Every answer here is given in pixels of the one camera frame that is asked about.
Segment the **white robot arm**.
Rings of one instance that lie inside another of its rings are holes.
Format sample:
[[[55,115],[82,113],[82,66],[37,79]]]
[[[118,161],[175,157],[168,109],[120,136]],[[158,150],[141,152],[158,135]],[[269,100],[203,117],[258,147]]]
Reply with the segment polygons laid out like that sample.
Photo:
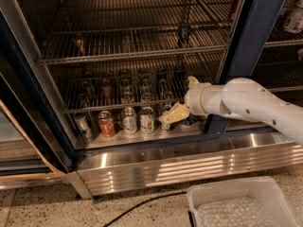
[[[161,123],[174,123],[190,114],[215,114],[225,118],[259,121],[303,145],[303,108],[275,96],[251,79],[231,79],[225,85],[201,83],[188,77],[185,103],[176,102],[159,117]]]

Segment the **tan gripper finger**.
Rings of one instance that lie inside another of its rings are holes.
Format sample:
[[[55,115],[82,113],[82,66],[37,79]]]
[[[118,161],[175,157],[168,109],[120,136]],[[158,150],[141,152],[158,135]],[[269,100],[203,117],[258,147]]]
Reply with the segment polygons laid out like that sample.
[[[174,123],[187,118],[190,114],[188,106],[176,102],[172,108],[159,117],[161,123]]]
[[[191,89],[193,86],[199,84],[199,80],[197,80],[195,77],[193,76],[188,76],[187,77],[188,80],[188,88]]]

